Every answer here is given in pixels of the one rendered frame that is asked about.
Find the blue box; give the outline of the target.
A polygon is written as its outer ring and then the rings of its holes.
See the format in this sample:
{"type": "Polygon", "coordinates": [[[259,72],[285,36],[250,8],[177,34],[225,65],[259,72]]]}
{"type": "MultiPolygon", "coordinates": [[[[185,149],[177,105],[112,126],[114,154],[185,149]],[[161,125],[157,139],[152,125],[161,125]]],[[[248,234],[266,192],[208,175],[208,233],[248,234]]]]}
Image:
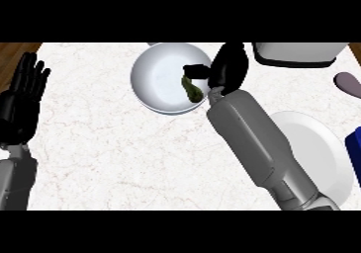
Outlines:
{"type": "Polygon", "coordinates": [[[344,145],[346,145],[350,163],[353,166],[353,172],[356,175],[356,180],[358,180],[358,184],[361,188],[361,126],[346,136],[344,145]]]}

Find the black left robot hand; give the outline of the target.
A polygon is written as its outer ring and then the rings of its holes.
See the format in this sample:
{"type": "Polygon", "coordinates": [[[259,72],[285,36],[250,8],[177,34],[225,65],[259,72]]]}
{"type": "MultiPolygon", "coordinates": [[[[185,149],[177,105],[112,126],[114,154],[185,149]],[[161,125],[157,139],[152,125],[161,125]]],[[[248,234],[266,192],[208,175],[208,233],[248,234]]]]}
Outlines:
{"type": "Polygon", "coordinates": [[[25,144],[37,130],[40,102],[50,70],[25,52],[12,76],[10,86],[0,93],[0,146],[25,144]]]}

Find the white bowl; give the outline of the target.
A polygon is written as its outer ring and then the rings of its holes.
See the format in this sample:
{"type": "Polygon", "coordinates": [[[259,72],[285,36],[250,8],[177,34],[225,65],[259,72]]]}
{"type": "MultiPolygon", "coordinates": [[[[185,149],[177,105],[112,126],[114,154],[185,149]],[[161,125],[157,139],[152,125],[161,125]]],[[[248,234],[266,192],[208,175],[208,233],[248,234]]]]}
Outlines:
{"type": "Polygon", "coordinates": [[[202,50],[185,42],[160,42],[139,55],[130,71],[130,84],[137,100],[154,112],[180,115],[192,111],[204,102],[208,92],[207,80],[191,80],[202,98],[197,103],[188,99],[180,85],[185,65],[210,66],[202,50]]]}

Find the white plate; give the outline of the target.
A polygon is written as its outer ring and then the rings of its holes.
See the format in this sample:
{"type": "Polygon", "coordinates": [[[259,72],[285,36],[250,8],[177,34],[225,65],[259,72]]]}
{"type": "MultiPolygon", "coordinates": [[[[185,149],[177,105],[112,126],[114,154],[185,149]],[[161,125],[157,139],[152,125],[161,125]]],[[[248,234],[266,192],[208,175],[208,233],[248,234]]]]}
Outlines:
{"type": "Polygon", "coordinates": [[[352,184],[352,165],[346,148],[327,126],[299,112],[278,112],[270,115],[284,133],[294,158],[318,190],[338,206],[346,202],[352,184]]]}

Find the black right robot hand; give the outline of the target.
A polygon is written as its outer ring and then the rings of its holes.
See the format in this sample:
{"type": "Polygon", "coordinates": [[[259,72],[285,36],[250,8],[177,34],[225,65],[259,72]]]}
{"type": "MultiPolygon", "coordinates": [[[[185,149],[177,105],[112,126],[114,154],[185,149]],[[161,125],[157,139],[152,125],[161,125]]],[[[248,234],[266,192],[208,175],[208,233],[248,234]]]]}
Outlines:
{"type": "Polygon", "coordinates": [[[222,96],[232,93],[242,84],[248,70],[244,44],[226,42],[214,55],[210,66],[185,65],[182,70],[188,79],[205,79],[208,88],[222,87],[222,96]]]}

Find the purple eggplant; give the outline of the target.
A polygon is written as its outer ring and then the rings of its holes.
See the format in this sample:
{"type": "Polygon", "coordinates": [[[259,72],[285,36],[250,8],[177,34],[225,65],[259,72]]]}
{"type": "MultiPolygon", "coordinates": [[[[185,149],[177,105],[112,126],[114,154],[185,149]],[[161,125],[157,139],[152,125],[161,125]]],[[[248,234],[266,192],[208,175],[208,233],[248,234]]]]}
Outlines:
{"type": "Polygon", "coordinates": [[[333,77],[336,87],[350,96],[361,99],[361,83],[347,72],[338,72],[333,77]]]}

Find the green squash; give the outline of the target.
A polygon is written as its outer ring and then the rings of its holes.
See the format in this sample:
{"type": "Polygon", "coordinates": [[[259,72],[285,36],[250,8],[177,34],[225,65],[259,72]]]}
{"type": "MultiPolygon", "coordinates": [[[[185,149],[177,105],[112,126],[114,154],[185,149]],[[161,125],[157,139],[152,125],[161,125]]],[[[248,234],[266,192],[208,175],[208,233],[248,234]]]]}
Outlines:
{"type": "Polygon", "coordinates": [[[198,87],[191,84],[191,80],[186,76],[180,78],[180,85],[185,89],[188,100],[192,103],[198,103],[202,100],[202,92],[198,87]]]}

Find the white appliance with black base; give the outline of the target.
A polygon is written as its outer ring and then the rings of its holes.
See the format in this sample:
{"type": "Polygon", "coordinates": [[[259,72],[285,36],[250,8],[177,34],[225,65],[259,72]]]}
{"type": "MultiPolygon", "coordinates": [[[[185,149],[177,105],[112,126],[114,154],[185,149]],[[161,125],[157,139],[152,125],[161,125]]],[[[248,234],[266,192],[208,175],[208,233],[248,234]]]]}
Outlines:
{"type": "Polygon", "coordinates": [[[328,67],[346,42],[253,42],[256,61],[287,68],[328,67]]]}

